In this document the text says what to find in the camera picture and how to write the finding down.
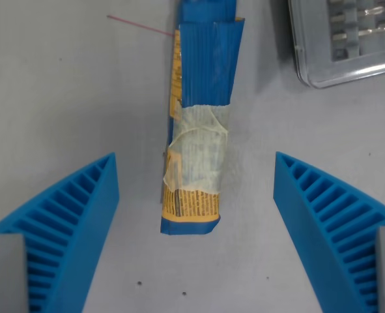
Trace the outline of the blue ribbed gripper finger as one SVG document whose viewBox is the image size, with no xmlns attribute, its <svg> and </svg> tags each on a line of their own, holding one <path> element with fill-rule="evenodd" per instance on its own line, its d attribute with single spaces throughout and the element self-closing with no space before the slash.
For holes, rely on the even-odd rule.
<svg viewBox="0 0 385 313">
<path fill-rule="evenodd" d="M 0 221 L 0 234 L 24 237 L 30 312 L 82 312 L 118 204 L 110 153 Z"/>
<path fill-rule="evenodd" d="M 375 239 L 385 205 L 276 153 L 274 201 L 323 312 L 378 312 Z"/>
</svg>

